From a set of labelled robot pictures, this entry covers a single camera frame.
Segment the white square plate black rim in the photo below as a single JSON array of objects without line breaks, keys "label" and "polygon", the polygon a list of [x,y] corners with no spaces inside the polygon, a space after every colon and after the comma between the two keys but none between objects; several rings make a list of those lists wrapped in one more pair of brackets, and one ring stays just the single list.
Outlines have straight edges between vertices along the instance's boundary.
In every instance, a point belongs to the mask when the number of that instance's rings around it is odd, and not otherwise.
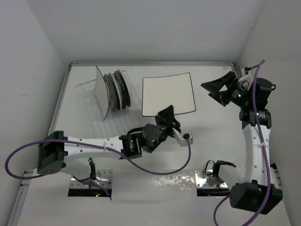
[{"label": "white square plate black rim", "polygon": [[175,115],[196,111],[190,72],[143,78],[142,116],[154,117],[170,105]]}]

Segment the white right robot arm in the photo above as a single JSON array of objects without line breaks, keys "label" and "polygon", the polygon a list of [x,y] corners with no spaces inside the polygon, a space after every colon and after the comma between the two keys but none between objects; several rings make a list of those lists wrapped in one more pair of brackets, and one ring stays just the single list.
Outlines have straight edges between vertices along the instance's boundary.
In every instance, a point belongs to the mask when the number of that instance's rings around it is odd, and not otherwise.
[{"label": "white right robot arm", "polygon": [[253,86],[247,76],[238,79],[229,72],[202,83],[201,87],[222,106],[232,102],[240,107],[239,119],[246,143],[245,175],[239,175],[234,163],[218,160],[213,165],[211,181],[228,186],[231,207],[256,212],[264,204],[261,214],[268,214],[283,198],[282,190],[268,179],[272,120],[266,105],[276,86],[263,78],[258,78]]}]

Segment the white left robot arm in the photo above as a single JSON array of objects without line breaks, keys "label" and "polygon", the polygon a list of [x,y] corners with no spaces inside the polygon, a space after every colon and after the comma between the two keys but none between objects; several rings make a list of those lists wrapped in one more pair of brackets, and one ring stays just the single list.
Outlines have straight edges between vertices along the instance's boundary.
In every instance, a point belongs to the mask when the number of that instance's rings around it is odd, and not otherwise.
[{"label": "white left robot arm", "polygon": [[176,139],[180,146],[187,145],[181,135],[181,125],[175,119],[173,105],[158,112],[155,121],[155,124],[147,123],[129,130],[126,135],[111,138],[81,139],[55,131],[39,144],[37,173],[45,176],[61,171],[80,179],[93,178],[94,164],[83,164],[80,159],[140,158],[143,152],[152,153],[168,137]]}]

